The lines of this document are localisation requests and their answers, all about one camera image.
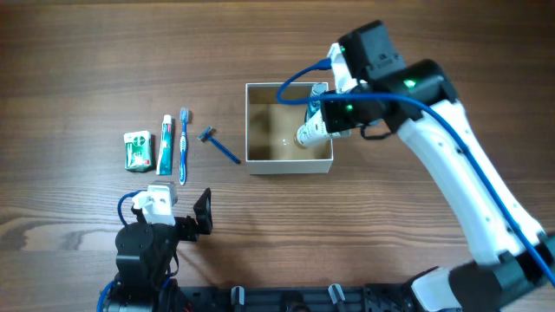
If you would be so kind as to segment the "blue mouthwash bottle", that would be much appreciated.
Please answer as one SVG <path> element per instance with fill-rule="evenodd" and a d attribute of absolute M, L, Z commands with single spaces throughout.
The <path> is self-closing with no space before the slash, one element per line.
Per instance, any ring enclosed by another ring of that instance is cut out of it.
<path fill-rule="evenodd" d="M 310 95 L 311 101 L 307 104 L 304 121 L 308 121 L 314 114 L 321 108 L 321 101 L 313 101 L 313 98 L 324 95 L 328 91 L 326 83 L 315 83 L 311 87 Z"/>

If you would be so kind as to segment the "green soap packet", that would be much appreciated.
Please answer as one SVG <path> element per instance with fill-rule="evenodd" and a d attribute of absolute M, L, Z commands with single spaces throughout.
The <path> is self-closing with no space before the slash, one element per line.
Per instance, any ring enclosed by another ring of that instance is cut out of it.
<path fill-rule="evenodd" d="M 151 139 L 152 134 L 147 130 L 123 134 L 127 171 L 147 172 L 153 168 Z"/>

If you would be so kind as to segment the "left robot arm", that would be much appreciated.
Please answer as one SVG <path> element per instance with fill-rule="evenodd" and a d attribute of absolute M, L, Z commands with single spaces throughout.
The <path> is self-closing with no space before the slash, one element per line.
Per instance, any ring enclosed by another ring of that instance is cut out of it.
<path fill-rule="evenodd" d="M 118 273 L 100 293 L 96 310 L 193 311 L 171 270 L 181 241 L 196 242 L 212 232 L 212 192 L 205 189 L 193 206 L 195 216 L 175 217 L 173 185 L 150 185 L 121 197 L 117 212 L 123 228 L 115 239 Z"/>

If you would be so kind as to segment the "white lotion tube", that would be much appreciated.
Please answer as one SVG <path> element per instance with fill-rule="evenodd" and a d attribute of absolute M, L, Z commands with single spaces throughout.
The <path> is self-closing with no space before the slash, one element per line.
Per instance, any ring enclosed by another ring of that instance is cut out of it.
<path fill-rule="evenodd" d="M 320 146 L 329 140 L 347 138 L 350 136 L 350 130 L 330 133 L 324 122 L 322 111 L 319 110 L 298 128 L 295 141 L 302 148 L 312 148 L 314 146 Z"/>

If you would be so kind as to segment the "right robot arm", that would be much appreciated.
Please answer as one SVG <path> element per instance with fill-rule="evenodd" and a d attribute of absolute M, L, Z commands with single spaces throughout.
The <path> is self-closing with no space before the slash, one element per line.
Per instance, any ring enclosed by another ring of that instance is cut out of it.
<path fill-rule="evenodd" d="M 401 290 L 413 311 L 497 311 L 554 281 L 554 238 L 511 194 L 433 61 L 388 61 L 380 74 L 340 55 L 318 63 L 335 89 L 320 111 L 330 133 L 384 122 L 426 167 L 467 240 L 468 263 L 422 272 Z"/>

